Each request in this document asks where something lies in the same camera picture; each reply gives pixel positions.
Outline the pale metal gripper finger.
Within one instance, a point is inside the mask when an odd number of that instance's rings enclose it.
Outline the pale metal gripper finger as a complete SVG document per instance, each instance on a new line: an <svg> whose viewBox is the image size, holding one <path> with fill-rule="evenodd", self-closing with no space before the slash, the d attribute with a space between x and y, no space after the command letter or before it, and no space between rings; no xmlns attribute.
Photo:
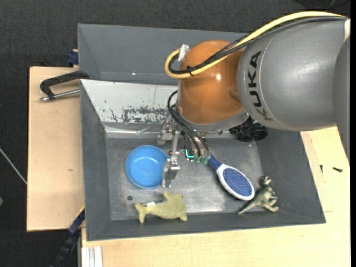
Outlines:
<svg viewBox="0 0 356 267"><path fill-rule="evenodd" d="M180 170L180 166L178 163L177 156L173 156L170 159L169 179L174 180L179 170Z"/></svg>
<svg viewBox="0 0 356 267"><path fill-rule="evenodd" d="M170 169L170 160L166 160L162 172L162 182L161 182L161 186L164 188L170 187L169 169Z"/></svg>

